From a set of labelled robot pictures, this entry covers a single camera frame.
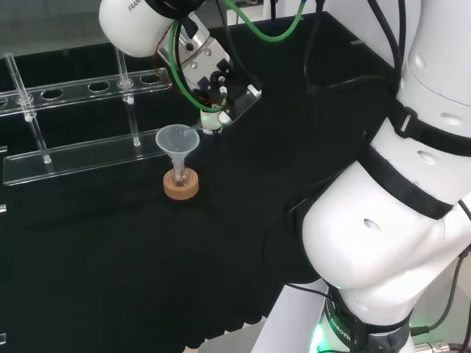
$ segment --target cable connector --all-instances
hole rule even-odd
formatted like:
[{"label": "cable connector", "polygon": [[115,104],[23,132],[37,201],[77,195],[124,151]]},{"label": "cable connector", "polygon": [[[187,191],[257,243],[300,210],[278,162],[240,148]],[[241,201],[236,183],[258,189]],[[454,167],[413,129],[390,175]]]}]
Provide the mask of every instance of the cable connector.
[{"label": "cable connector", "polygon": [[218,83],[219,83],[219,92],[221,93],[221,97],[223,99],[227,98],[227,88],[224,86],[224,83],[226,82],[226,78],[224,76],[220,76],[218,78]]},{"label": "cable connector", "polygon": [[429,333],[430,330],[429,326],[411,327],[411,336],[424,335],[425,333]]},{"label": "cable connector", "polygon": [[450,353],[451,349],[448,343],[439,341],[433,343],[422,343],[415,346],[417,353]]}]

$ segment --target acrylic rod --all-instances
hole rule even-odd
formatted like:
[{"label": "acrylic rod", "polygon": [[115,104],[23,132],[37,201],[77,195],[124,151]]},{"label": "acrylic rod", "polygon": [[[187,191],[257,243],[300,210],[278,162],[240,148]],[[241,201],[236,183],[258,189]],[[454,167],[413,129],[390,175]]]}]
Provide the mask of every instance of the acrylic rod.
[{"label": "acrylic rod", "polygon": [[21,79],[20,71],[16,66],[15,58],[12,53],[5,54],[5,60],[7,61],[8,71],[13,80],[16,90],[18,91],[18,103],[21,105],[23,110],[24,120],[29,123],[33,138],[38,145],[39,151],[43,156],[44,162],[50,163],[51,157],[49,156],[49,150],[47,149],[46,142],[44,141],[43,134],[41,133],[38,120],[36,119],[36,110],[32,106],[32,97],[26,92],[23,80]]},{"label": "acrylic rod", "polygon": [[[116,52],[116,62],[118,63],[119,75],[121,79],[118,82],[118,86],[121,88],[130,88],[132,87],[132,80],[127,75],[127,67],[126,67],[126,60],[124,59],[124,53],[115,47]],[[138,128],[138,121],[135,117],[135,110],[134,110],[134,94],[126,93],[123,94],[123,101],[126,105],[126,114],[127,120],[130,124],[132,141],[134,146],[139,147],[141,142],[139,141],[139,128]]]}]

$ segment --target plastic funnel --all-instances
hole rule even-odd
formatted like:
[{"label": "plastic funnel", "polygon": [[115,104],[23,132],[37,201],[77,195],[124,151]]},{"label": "plastic funnel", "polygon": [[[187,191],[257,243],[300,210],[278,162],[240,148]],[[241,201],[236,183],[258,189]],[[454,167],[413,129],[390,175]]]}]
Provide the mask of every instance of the plastic funnel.
[{"label": "plastic funnel", "polygon": [[159,130],[155,142],[174,162],[182,162],[198,147],[199,135],[186,125],[168,125]]}]

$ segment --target rack hole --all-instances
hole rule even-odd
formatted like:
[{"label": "rack hole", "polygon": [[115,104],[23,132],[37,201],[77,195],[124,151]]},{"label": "rack hole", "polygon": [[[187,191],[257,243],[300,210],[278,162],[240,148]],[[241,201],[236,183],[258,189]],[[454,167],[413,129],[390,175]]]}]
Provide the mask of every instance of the rack hole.
[{"label": "rack hole", "polygon": [[378,226],[375,222],[373,222],[371,219],[368,219],[368,218],[365,218],[363,220],[363,222],[365,223],[365,226],[367,226],[368,228],[372,229],[372,230],[377,230],[377,231],[381,231],[381,228],[380,226]]},{"label": "rack hole", "polygon": [[94,93],[103,92],[104,90],[107,90],[108,88],[110,88],[110,84],[105,81],[94,82],[88,85],[88,89]]},{"label": "rack hole", "polygon": [[426,151],[417,151],[417,154],[419,155],[419,158],[425,163],[430,165],[436,164],[436,157],[433,154],[428,153]]},{"label": "rack hole", "polygon": [[150,75],[141,76],[141,82],[144,83],[145,85],[153,85],[159,82],[159,75],[150,74]]},{"label": "rack hole", "polygon": [[55,88],[53,90],[45,90],[42,92],[41,97],[47,101],[52,101],[54,99],[58,99],[64,94],[64,91],[60,88]]},{"label": "rack hole", "polygon": [[445,123],[449,125],[453,125],[453,126],[461,125],[461,122],[462,122],[462,119],[455,114],[442,113],[440,114],[440,117],[443,119]]}]

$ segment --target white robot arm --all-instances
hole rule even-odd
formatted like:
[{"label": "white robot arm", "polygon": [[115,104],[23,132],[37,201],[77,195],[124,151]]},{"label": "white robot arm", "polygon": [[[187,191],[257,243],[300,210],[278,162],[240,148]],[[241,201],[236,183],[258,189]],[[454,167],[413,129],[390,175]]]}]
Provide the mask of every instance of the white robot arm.
[{"label": "white robot arm", "polygon": [[170,26],[175,20],[183,23],[176,42],[188,90],[208,101],[217,101],[222,92],[228,95],[227,108],[220,113],[202,111],[203,131],[210,133],[249,109],[261,97],[261,87],[234,69],[230,55],[194,14],[203,2],[102,0],[99,20],[110,42],[124,53],[133,57],[158,54],[167,65],[169,52],[173,52],[169,48]]},{"label": "white robot arm", "polygon": [[[190,14],[202,1],[188,2]],[[102,28],[125,53],[153,55],[174,20],[163,4],[102,0]],[[467,216],[453,209],[463,198],[471,204],[470,13],[469,0],[422,1],[397,96],[410,109],[387,117],[366,155],[316,200],[302,224],[306,254],[337,291],[344,314],[376,336],[400,340],[401,352],[415,352],[403,327],[417,300],[471,243]],[[230,58],[194,14],[189,18],[196,31],[179,38],[182,67],[188,85],[204,90],[202,79]],[[169,50],[164,40],[165,60]],[[340,334],[330,336],[332,349],[349,349]]]}]

